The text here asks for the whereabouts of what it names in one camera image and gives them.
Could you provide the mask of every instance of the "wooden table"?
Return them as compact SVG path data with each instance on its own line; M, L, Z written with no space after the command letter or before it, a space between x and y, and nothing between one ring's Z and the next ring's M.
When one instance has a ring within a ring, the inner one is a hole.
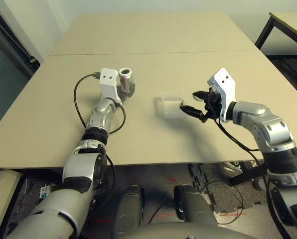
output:
M257 50L222 12L79 16L51 55Z
M297 12L270 12L269 15L270 18L255 43L259 49L263 46L274 26L297 42Z
M207 80L221 67L236 81L236 99L270 107L288 123L297 143L297 91L258 50L50 56L0 122L0 167L63 167L84 131L73 104L76 82L103 67L125 66L133 70L136 91L124 103L125 126L108 139L116 165L250 160L213 121L166 120L161 112L162 91L183 91L190 105L203 109L191 94L207 89ZM78 89L84 119L99 100L99 88L90 78ZM118 111L112 128L122 118ZM231 122L224 126L256 148L247 130Z

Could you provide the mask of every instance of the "black table leg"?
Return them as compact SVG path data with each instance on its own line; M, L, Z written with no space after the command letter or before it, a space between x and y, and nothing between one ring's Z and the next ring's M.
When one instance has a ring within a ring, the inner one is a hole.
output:
M274 28L274 23L275 19L273 17L270 17L262 31L262 33L260 33L256 43L255 43L255 46L260 49L264 42L266 41L267 37L269 36L269 34L271 33L271 31L273 30Z
M267 172L267 166L264 163L258 167L251 169L251 170L247 170L246 172L244 172L240 175L230 178L228 181L230 184L236 186L238 184L245 183L252 179L262 177L263 172Z
M275 20L273 25L297 43L297 33Z

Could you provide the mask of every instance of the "floor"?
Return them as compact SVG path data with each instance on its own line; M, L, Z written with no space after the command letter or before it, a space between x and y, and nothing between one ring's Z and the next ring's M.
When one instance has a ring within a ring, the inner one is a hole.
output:
M283 73L283 75L292 83L297 89L297 57L292 58L280 58L271 57L271 62ZM0 89L6 91L7 87L12 84L8 81L12 81L8 74L13 74L5 71L4 83L0 83ZM18 89L14 94L10 94L13 99L21 91L21 87L15 87ZM12 101L8 101L4 108L7 109ZM212 179L216 179L216 176L209 176ZM146 204L144 207L143 225L146 225L152 217L156 208L164 202L173 198L173 187L181 183L196 184L196 180L192 178L191 172L187 164L179 165L148 165L148 166L132 166L132 167L117 167L117 186L114 192L114 196L111 201L90 221L90 226L87 228L84 238L110 238L110 229L114 214L119 203L119 199L123 191L132 184L139 184L145 189ZM30 211L39 202L39 189L44 186L43 183L26 180L23 185L22 191L18 196L18 201L13 209L13 214L10 219L9 226L4 234L8 232L26 217ZM232 224L224 227L230 228L235 231L239 231L255 238L281 238L279 235L265 203L262 199L262 192L254 190L251 184L242 185L242 195L246 199L245 210L240 218ZM238 201L234 202L229 198L234 197L232 192L224 193L223 186L218 186L217 189L213 188L213 192L217 206L214 207L214 214L218 222L227 222L233 219L236 214L235 208L238 207ZM211 203L208 195L205 194L208 202ZM176 216L174 206L172 203L166 204L155 215L152 223L173 222L179 221ZM297 239L297 232L294 228L288 228L292 238Z

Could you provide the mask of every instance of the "black cable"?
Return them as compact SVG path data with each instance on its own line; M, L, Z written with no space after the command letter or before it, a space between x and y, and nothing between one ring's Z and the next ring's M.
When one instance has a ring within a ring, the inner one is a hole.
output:
M168 203L170 203L170 202L173 202L173 201L174 201L174 199L169 200L169 201L166 201L165 203L161 204L161 205L155 210L155 212L153 213L153 215L152 215L152 217L150 218L148 224L150 224L150 223L152 222L153 218L155 217L155 215L158 213L158 211L159 211L162 207L164 207L166 204L168 204Z
M216 112L212 106L212 104L210 103L210 93L211 93L211 89L209 89L209 93L207 96L207 104L210 108L210 110L212 111L213 115L216 117ZM222 126L220 119L218 119L218 122L216 121L216 119L214 119L216 125L220 128L220 130L227 136L229 137L234 143L236 143L238 146L240 146L243 150L248 150L248 151L259 151L259 149L250 149L247 146L243 145L240 141L238 141L234 136L232 136L229 132L226 131L226 129Z
M208 187L210 184L212 184L212 183L216 183L216 182L222 182L222 183L226 183L228 186L231 186L231 187L233 187L233 188L235 188L236 189L236 191L238 192L238 194L239 194L239 196L240 196L240 203L241 203L241 211L240 211L240 213L239 214L236 214L236 217L233 219L233 220L231 220L230 222L227 222L227 223L218 223L219 225L228 225L228 224L231 224L231 223L233 223L234 221L236 221L240 216L241 216L241 214L243 213L243 209L244 209L244 199L243 199L243 196L242 196L242 194L241 194L241 192L238 190L238 188L236 187L236 186L234 186L234 185L232 185L232 184L230 184L229 182L226 182L225 180L214 180L214 181L211 181L211 182L209 182L209 183L207 183L201 190L199 190L199 192L202 192L206 187Z
M84 127L84 128L86 128L87 126L86 126L86 124L85 124L85 122L84 122L84 120L83 120L83 118L82 118L82 116L81 116L81 114L80 114L79 107L78 107L78 104L77 104L76 94L77 94L77 89L78 89L79 84L80 84L84 79L86 79L86 78L88 78L88 77L91 77L91 76L93 76L93 77L95 77L95 78L98 78L98 77L100 76L100 73L99 73L99 72L95 72L95 73L93 73L93 74L88 74L88 75L82 77L82 78L77 82L77 84L75 85L75 87L74 87L74 92L73 92L74 106L75 106L75 109L76 109L76 111L77 111L77 113L78 113L78 116L79 116L79 118L80 118L80 120L81 120L81 123L83 124L83 127ZM116 106L120 107L121 110L122 110L122 112L123 112L123 122L122 122L122 124L121 124L117 129L115 129L115 130L113 130L112 132L110 132L110 134L113 134L113 133L119 131L119 130L124 126L125 121L126 121L126 112L125 112L124 107L123 107L121 104L116 103L115 101L114 101L114 103L116 104Z
M111 199L111 197L113 195L113 191L115 189L115 185L116 185L116 179L115 179L115 177L116 177L116 171L115 171L115 167L114 167L114 164L113 164L112 160L109 158L109 156L106 155L106 157L107 157L107 159L108 159L108 161L109 161L109 163L111 165L111 169L112 169L112 174L113 174L112 187L111 187L110 192L109 192L107 198L105 199L105 201L96 210L94 210L93 212L91 212L88 215L86 221L90 220L95 214L97 214L104 207L104 205L106 205L106 203Z
M110 134L113 134L113 133L119 131L119 130L124 126L124 124L125 124L125 120L126 120L126 118L127 118L127 115L126 115L126 113L125 113L125 109L124 109L124 107L123 107L121 104L117 104L117 105L118 105L118 107L121 108L121 110L122 110L122 112L123 112L123 122L122 122L122 124L120 125L120 127L118 127L117 129L111 131Z
M75 109L77 110L78 116L79 116L79 118L80 118L80 120L81 120L81 122L82 122L84 128L86 128L87 126L85 125L84 120L83 120L83 118L82 118L82 116L81 116L81 114L80 114L80 111L79 111L79 108L78 108L78 104L77 104L77 98L76 98L76 95L77 95L77 88L78 88L79 84L80 84L84 79L86 79L86 78L88 78L88 77L91 77L91 76L93 76L93 74L88 74L88 75L82 77L82 78L77 82L77 84L75 85L75 87L74 87L74 91L73 91L74 106L75 106Z

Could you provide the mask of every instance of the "cylindrical object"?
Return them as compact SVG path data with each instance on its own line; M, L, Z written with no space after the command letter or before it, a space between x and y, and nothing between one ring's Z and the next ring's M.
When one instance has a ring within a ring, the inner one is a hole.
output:
M272 173L297 172L297 148L281 152L263 153L264 161Z
M128 67L122 68L119 70L119 77L121 83L120 93L126 97L131 97L135 91L132 70Z

